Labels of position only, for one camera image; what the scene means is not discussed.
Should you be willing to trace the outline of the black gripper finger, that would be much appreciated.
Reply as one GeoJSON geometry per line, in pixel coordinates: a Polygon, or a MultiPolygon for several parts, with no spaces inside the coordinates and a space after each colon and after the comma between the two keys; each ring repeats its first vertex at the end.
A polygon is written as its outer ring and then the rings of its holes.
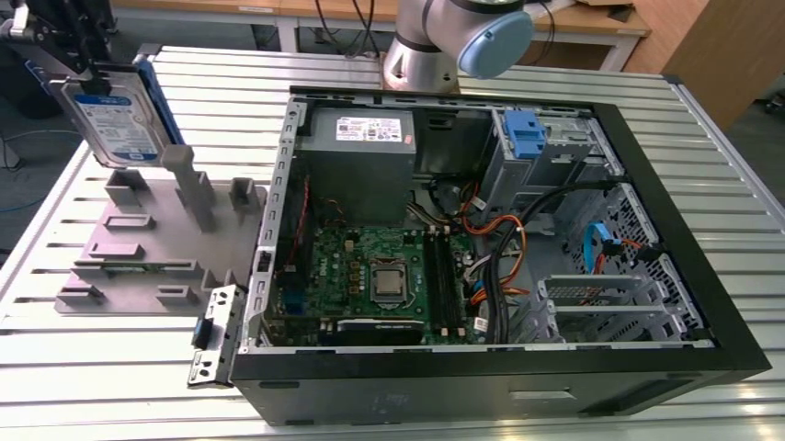
{"type": "Polygon", "coordinates": [[[83,91],[91,96],[108,96],[111,94],[111,83],[101,71],[103,64],[91,62],[87,72],[89,78],[83,81],[83,91]]]}

